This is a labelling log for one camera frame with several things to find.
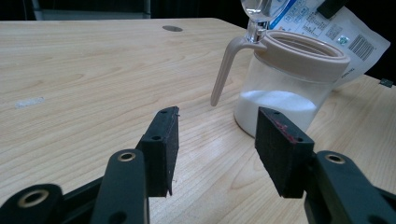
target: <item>barcode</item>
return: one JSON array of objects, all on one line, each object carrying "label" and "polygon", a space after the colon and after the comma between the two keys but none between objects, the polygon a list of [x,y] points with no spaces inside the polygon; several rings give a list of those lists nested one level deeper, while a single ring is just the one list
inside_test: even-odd
[{"label": "barcode", "polygon": [[374,46],[362,35],[358,35],[348,48],[364,61],[375,49]]}]

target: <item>beige handle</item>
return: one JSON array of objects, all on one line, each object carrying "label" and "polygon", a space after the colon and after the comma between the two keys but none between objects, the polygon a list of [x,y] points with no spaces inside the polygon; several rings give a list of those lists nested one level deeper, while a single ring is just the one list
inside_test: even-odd
[{"label": "beige handle", "polygon": [[224,52],[218,78],[216,79],[215,87],[213,88],[212,97],[210,99],[210,104],[213,106],[218,104],[225,81],[227,80],[231,65],[233,64],[233,58],[235,58],[235,54],[241,49],[267,50],[267,47],[265,47],[261,42],[250,43],[244,36],[238,36],[228,44],[227,49]]}]

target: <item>table surface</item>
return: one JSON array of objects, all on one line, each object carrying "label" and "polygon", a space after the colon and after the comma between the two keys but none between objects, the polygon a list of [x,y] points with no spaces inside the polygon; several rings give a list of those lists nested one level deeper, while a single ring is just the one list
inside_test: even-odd
[{"label": "table surface", "polygon": [[[233,119],[251,50],[210,105],[224,50],[244,33],[216,19],[0,22],[0,204],[34,184],[67,193],[102,176],[177,105],[174,195],[149,199],[151,223],[307,223],[304,199],[278,196]],[[378,83],[333,90],[306,133],[396,193],[396,90]]]}]

